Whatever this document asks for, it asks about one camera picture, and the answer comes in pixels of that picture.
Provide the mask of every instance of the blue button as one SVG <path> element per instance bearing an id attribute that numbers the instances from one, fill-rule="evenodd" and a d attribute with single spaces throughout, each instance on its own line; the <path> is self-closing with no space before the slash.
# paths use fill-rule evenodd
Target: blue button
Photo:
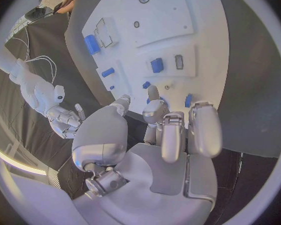
<path id="1" fill-rule="evenodd" d="M 162 70 L 164 70 L 164 64 L 163 60 L 161 58 L 157 58 L 153 61 L 151 61 L 151 66 L 153 73 L 160 73 Z"/>
<path id="2" fill-rule="evenodd" d="M 94 55 L 94 54 L 100 52 L 99 44 L 94 35 L 91 34 L 91 35 L 88 35 L 87 37 L 85 37 L 84 42 L 87 46 L 87 49 L 88 49 L 90 55 Z"/>
<path id="3" fill-rule="evenodd" d="M 115 72 L 115 70 L 111 67 L 109 69 L 107 69 L 106 71 L 102 72 L 102 77 L 106 78 L 107 76 L 109 76 L 110 74 L 113 74 Z"/>
<path id="4" fill-rule="evenodd" d="M 142 85 L 142 88 L 143 89 L 147 89 L 148 87 L 151 86 L 151 83 L 149 81 L 146 81 L 143 85 Z"/>
<path id="5" fill-rule="evenodd" d="M 185 107 L 186 108 L 191 107 L 192 98 L 193 98 L 192 94 L 189 94 L 189 95 L 186 96 L 186 98 L 185 98 Z"/>

